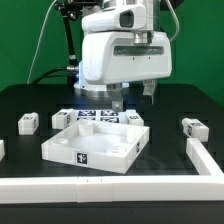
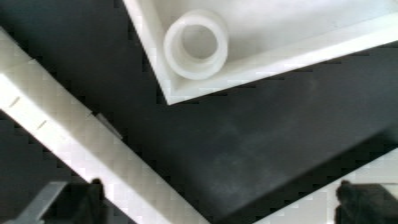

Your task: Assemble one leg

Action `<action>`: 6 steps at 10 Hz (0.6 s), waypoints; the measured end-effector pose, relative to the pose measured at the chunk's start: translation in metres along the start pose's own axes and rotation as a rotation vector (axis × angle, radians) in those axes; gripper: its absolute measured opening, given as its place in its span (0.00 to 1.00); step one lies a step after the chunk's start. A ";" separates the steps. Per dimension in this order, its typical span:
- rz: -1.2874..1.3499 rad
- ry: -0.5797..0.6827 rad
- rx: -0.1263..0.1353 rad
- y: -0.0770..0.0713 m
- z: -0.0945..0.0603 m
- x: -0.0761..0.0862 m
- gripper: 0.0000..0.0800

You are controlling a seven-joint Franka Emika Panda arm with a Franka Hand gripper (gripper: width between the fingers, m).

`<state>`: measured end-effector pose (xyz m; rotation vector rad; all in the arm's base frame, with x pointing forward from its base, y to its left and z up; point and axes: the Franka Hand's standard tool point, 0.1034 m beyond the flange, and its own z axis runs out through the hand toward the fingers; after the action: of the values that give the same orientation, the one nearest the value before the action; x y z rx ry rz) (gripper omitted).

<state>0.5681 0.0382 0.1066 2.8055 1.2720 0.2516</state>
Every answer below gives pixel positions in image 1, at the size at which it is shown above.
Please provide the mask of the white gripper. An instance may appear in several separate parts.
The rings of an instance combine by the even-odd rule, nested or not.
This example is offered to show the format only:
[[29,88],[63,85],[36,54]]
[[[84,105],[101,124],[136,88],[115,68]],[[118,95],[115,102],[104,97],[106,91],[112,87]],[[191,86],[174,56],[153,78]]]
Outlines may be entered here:
[[165,33],[154,32],[150,44],[133,40],[131,32],[101,32],[88,34],[83,41],[83,76],[89,84],[109,84],[114,112],[123,110],[122,86],[114,83],[144,80],[141,102],[153,104],[155,79],[171,74],[171,48]]

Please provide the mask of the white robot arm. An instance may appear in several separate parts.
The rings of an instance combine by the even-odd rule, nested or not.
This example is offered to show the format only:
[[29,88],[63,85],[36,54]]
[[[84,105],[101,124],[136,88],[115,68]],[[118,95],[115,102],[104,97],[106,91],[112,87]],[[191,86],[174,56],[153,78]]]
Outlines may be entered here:
[[172,70],[167,34],[159,30],[161,0],[104,0],[104,8],[82,19],[80,82],[106,91],[114,111],[123,109],[122,84],[141,81],[152,95],[155,80]]

